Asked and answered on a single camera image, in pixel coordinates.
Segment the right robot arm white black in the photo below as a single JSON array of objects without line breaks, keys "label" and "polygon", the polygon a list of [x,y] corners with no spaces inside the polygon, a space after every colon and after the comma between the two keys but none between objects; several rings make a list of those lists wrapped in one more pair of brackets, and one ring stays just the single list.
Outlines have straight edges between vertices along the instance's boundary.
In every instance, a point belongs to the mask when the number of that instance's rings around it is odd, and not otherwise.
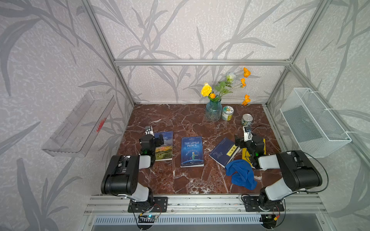
[{"label": "right robot arm white black", "polygon": [[265,143],[263,138],[257,135],[248,141],[235,136],[235,145],[248,151],[249,166],[255,169],[279,169],[282,174],[279,181],[262,188],[258,197],[252,197],[250,202],[252,207],[270,211],[279,208],[279,204],[285,197],[322,185],[321,174],[307,157],[308,155],[301,150],[265,155]]}]

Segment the blue landscape cover book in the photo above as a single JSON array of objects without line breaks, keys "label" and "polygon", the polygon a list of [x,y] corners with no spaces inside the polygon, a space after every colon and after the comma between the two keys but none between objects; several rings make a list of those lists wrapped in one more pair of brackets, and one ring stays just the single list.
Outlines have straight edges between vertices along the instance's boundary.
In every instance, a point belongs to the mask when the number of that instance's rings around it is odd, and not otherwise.
[{"label": "blue landscape cover book", "polygon": [[164,144],[156,147],[156,162],[169,161],[173,157],[173,131],[154,133],[154,136],[155,138],[159,138],[161,134],[163,135]]}]

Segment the blue cleaning cloth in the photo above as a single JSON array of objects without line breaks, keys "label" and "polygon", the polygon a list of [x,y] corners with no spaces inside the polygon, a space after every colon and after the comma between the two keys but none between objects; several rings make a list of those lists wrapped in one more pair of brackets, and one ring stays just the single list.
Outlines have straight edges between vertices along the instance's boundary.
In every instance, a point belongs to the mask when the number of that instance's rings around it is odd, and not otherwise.
[{"label": "blue cleaning cloth", "polygon": [[244,187],[250,191],[256,188],[257,181],[254,179],[253,169],[247,161],[243,159],[231,161],[226,165],[225,169],[226,175],[232,177],[232,184]]}]

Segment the blue Little Prince book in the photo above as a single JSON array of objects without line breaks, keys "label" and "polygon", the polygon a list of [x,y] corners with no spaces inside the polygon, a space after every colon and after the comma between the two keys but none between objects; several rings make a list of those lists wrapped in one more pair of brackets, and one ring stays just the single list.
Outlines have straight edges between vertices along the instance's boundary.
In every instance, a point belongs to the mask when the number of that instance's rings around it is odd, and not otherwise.
[{"label": "blue Little Prince book", "polygon": [[181,167],[203,167],[202,137],[183,137],[181,139]]}]

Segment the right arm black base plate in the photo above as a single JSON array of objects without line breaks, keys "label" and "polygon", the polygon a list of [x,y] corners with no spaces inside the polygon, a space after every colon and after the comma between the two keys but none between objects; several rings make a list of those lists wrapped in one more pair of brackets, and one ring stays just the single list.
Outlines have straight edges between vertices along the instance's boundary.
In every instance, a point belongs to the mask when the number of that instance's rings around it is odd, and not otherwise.
[{"label": "right arm black base plate", "polygon": [[267,197],[243,195],[246,212],[284,212],[285,207],[282,200],[271,201]]}]

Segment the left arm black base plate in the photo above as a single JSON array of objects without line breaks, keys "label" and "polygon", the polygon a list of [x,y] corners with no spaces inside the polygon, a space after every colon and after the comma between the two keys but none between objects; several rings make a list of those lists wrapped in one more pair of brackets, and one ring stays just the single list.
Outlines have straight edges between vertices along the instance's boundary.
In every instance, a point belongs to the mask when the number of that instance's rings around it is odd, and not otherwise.
[{"label": "left arm black base plate", "polygon": [[168,205],[168,197],[154,196],[144,202],[135,202],[130,200],[129,213],[146,213],[146,212],[166,212]]}]

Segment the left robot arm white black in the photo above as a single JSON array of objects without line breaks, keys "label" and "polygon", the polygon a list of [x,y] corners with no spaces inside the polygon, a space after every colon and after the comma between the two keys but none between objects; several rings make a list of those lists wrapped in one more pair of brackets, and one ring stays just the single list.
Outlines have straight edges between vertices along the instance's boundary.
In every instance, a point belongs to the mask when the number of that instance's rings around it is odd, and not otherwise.
[{"label": "left robot arm white black", "polygon": [[153,206],[154,196],[150,188],[138,182],[139,170],[150,168],[156,161],[155,151],[164,144],[163,135],[156,138],[146,134],[140,140],[139,155],[115,155],[111,158],[101,183],[101,193],[126,196],[135,203]]}]

